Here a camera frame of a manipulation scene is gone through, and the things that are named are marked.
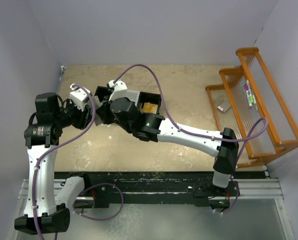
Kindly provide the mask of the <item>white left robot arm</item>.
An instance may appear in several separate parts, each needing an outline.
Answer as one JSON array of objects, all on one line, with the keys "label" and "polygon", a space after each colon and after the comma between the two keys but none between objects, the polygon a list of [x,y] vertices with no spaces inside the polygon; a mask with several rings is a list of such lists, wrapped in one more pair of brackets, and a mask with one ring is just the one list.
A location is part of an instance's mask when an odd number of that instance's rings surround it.
[{"label": "white left robot arm", "polygon": [[91,192],[86,177],[73,176],[65,180],[58,196],[54,194],[55,161],[63,129],[73,126],[82,132],[91,127],[95,117],[95,102],[89,91],[70,92],[62,98],[54,92],[39,94],[35,98],[36,111],[31,115],[24,131],[29,158],[29,186],[27,203],[20,216],[14,220],[16,230],[39,235],[58,234],[69,228],[71,210],[78,195]]}]

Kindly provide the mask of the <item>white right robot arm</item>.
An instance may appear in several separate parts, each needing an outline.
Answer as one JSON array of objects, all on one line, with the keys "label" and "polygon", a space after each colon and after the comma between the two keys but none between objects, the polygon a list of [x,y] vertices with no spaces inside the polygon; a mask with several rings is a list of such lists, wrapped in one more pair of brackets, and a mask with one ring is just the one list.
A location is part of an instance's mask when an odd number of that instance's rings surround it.
[{"label": "white right robot arm", "polygon": [[141,141],[178,144],[214,157],[211,190],[217,196],[229,190],[239,149],[232,129],[226,127],[223,131],[207,131],[173,123],[162,115],[140,112],[135,103],[126,97],[105,101],[96,114],[103,124],[115,123]]}]

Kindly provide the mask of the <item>grey card holder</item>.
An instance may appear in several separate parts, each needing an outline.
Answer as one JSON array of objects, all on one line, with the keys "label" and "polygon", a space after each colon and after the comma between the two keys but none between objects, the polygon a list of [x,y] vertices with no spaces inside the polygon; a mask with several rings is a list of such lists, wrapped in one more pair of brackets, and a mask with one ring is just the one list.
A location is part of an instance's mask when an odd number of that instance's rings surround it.
[{"label": "grey card holder", "polygon": [[99,125],[101,125],[103,123],[103,121],[100,119],[100,118],[95,118],[94,119],[94,124],[96,125],[96,126],[99,126]]}]

